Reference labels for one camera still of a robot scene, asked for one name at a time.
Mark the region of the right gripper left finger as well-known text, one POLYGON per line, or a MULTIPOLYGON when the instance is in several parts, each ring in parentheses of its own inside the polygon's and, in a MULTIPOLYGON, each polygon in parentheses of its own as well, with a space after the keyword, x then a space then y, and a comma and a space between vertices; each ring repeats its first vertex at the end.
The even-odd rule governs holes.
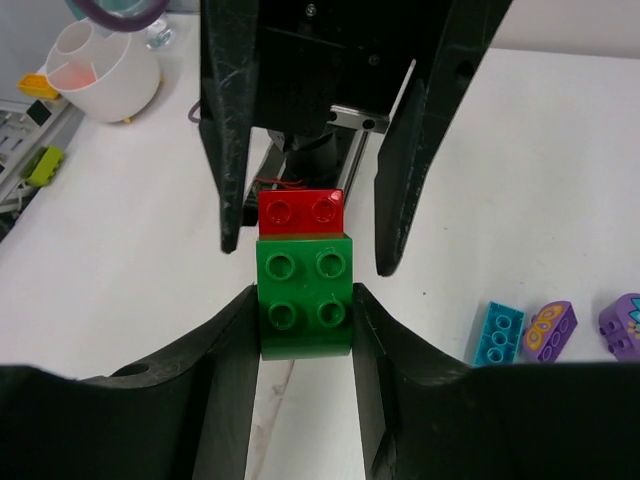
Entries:
POLYGON ((109 376, 1 370, 5 479, 241 479, 260 358, 245 288, 212 319, 109 376))

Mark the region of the red green lego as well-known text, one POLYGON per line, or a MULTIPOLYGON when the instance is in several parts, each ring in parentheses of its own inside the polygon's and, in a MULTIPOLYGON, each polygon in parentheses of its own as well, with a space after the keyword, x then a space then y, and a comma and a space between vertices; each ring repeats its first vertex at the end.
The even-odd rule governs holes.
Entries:
POLYGON ((258 194, 257 295, 262 358, 346 355, 353 339, 353 242, 340 189, 258 194))

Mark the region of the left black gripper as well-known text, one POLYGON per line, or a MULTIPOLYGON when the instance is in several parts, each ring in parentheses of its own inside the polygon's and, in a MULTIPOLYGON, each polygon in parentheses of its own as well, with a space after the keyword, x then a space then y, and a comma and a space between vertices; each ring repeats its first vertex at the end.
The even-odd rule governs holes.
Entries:
POLYGON ((252 123, 314 136, 334 105, 387 114, 414 61, 374 179, 376 269, 393 275, 427 172, 510 1, 200 6, 199 133, 218 191, 226 254, 236 250, 242 226, 252 123))

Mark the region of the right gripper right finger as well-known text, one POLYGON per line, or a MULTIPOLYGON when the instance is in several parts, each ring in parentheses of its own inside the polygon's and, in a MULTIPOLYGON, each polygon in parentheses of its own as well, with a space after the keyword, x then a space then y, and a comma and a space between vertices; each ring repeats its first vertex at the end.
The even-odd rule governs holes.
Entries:
POLYGON ((632 363, 472 368, 353 293, 353 364, 370 479, 635 479, 632 363))

